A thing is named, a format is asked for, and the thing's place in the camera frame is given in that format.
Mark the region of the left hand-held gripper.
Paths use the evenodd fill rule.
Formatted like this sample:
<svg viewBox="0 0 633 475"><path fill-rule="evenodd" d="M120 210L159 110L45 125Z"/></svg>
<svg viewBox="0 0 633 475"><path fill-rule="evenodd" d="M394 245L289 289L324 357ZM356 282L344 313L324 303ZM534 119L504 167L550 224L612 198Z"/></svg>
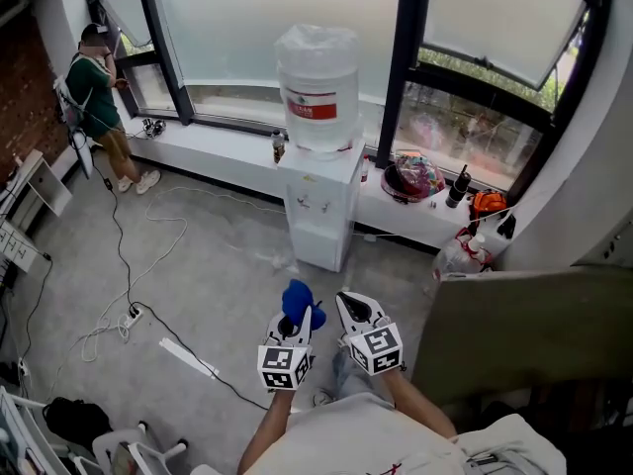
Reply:
<svg viewBox="0 0 633 475"><path fill-rule="evenodd" d="M273 317L266 339L258 346L257 372L268 390L298 390L313 367L312 310L307 306L295 339L284 313Z"/></svg>

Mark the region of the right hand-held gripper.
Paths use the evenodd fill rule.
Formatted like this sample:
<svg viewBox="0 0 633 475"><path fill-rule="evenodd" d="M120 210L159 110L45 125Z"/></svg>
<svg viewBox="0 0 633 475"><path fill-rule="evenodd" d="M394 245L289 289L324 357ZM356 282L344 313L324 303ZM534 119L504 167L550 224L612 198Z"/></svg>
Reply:
<svg viewBox="0 0 633 475"><path fill-rule="evenodd" d="M361 369L375 376L402 366L404 345L398 327L377 300L347 291L336 294L335 304L351 357Z"/></svg>

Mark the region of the blue cloth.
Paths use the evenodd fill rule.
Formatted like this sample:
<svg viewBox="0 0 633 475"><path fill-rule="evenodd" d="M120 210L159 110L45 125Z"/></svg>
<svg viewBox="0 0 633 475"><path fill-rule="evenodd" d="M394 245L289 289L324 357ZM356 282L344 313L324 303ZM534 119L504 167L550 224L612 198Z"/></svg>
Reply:
<svg viewBox="0 0 633 475"><path fill-rule="evenodd" d="M308 285L298 279L291 279L282 294L282 312L294 327L302 324L307 308L311 308L311 330L319 330L326 322L326 313L320 304Z"/></svg>

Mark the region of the white water dispenser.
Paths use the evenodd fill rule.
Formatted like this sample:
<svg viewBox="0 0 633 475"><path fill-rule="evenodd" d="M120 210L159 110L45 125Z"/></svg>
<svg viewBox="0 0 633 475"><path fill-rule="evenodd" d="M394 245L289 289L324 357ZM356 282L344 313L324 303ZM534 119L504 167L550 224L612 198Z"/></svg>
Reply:
<svg viewBox="0 0 633 475"><path fill-rule="evenodd" d="M278 163L297 259L338 272L351 242L361 187L364 142L316 152L288 145Z"/></svg>

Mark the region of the person's left forearm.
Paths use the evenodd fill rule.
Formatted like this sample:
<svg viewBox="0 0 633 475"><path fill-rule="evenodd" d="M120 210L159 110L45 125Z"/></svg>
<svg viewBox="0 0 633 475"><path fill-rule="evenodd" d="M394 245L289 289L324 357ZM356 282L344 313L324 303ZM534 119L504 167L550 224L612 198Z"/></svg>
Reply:
<svg viewBox="0 0 633 475"><path fill-rule="evenodd" d="M268 411L241 456L237 475L244 475L285 434L295 393L295 390L275 392Z"/></svg>

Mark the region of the clear water jug red label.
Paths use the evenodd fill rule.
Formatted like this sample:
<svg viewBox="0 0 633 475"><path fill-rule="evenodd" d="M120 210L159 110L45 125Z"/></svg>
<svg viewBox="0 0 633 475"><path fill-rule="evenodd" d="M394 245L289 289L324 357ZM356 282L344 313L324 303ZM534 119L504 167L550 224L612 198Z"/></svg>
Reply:
<svg viewBox="0 0 633 475"><path fill-rule="evenodd" d="M359 132L359 39L340 27L298 24L275 43L289 141L331 153Z"/></svg>

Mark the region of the colourful helmet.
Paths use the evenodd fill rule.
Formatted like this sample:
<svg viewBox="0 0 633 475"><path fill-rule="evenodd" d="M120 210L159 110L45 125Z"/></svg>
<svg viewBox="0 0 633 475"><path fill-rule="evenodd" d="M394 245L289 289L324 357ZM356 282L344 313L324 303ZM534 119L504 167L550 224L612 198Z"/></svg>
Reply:
<svg viewBox="0 0 633 475"><path fill-rule="evenodd" d="M420 203L446 187L440 169L416 150L398 152L381 177L385 193L401 204Z"/></svg>

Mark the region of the black tumbler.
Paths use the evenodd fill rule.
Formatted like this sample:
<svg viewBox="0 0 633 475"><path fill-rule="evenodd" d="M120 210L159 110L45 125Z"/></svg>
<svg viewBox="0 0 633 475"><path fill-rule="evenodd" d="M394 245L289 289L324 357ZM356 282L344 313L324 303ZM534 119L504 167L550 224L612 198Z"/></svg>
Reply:
<svg viewBox="0 0 633 475"><path fill-rule="evenodd" d="M471 182L471 175L467 170L467 165L464 165L460 174L454 180L447 194L445 204L452 209L458 207L464 196L468 191L469 184Z"/></svg>

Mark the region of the olive green board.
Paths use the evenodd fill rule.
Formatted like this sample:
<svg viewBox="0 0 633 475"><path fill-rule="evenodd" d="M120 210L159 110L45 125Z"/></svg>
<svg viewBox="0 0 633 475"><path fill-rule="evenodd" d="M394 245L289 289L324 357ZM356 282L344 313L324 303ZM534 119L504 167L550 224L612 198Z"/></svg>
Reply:
<svg viewBox="0 0 633 475"><path fill-rule="evenodd" d="M574 266L440 279L412 383L438 405L633 377L633 270Z"/></svg>

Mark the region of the orange bag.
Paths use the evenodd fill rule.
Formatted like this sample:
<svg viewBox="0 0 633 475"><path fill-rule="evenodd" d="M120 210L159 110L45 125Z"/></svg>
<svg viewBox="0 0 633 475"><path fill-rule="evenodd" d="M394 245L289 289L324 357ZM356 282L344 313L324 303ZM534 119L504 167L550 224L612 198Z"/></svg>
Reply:
<svg viewBox="0 0 633 475"><path fill-rule="evenodd" d="M495 190L479 191L470 199L470 220L480 220L486 216L503 212L507 208L505 196Z"/></svg>

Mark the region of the white office chair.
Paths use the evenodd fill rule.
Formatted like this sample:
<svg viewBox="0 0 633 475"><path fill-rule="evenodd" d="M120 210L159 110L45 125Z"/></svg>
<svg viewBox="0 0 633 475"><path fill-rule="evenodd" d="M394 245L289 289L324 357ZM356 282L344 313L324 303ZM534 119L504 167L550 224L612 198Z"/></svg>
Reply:
<svg viewBox="0 0 633 475"><path fill-rule="evenodd" d="M118 429L94 439L94 460L69 453L79 475L172 475L167 462L188 450L189 442L181 438L175 445L159 450L145 422L136 427Z"/></svg>

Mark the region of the black backpack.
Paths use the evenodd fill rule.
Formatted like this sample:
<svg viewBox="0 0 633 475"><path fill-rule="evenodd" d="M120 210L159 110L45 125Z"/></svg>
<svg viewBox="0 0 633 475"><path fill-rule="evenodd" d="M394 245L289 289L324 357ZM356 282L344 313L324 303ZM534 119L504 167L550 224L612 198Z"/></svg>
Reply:
<svg viewBox="0 0 633 475"><path fill-rule="evenodd" d="M47 428L71 443L93 451L93 441L113 429L107 414L96 404L57 397L43 408Z"/></svg>

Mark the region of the white small cabinet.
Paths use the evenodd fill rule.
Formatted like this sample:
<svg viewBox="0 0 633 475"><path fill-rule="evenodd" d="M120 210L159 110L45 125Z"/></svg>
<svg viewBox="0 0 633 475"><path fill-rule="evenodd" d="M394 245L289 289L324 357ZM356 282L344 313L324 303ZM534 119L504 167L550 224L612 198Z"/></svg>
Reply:
<svg viewBox="0 0 633 475"><path fill-rule="evenodd" d="M12 193L18 198L25 187L29 187L57 217L72 199L72 194L53 173L43 153L36 149L19 166Z"/></svg>

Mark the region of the white metal rack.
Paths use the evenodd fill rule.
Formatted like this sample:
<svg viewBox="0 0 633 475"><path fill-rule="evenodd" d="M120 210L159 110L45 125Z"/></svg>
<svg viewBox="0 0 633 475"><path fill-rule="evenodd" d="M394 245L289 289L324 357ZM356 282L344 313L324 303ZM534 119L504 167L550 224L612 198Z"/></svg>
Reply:
<svg viewBox="0 0 633 475"><path fill-rule="evenodd" d="M44 407L0 386L0 455L15 475L76 475L69 443L49 430Z"/></svg>

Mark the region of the black framed window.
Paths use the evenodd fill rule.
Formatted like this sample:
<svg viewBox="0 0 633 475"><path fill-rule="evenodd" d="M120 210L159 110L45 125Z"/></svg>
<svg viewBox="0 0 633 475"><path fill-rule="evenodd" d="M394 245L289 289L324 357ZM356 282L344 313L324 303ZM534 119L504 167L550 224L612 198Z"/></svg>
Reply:
<svg viewBox="0 0 633 475"><path fill-rule="evenodd" d="M394 161L394 142L407 84L438 89L527 125L541 139L507 191L517 202L559 144L588 89L604 44L613 0L398 0L385 114L376 165ZM551 109L506 88L420 59L424 50L516 82L546 85L574 37L581 43Z"/></svg>
<svg viewBox="0 0 633 475"><path fill-rule="evenodd" d="M296 25L349 29L364 135L380 135L399 0L88 2L122 44L131 113L260 135L284 123L275 43Z"/></svg>

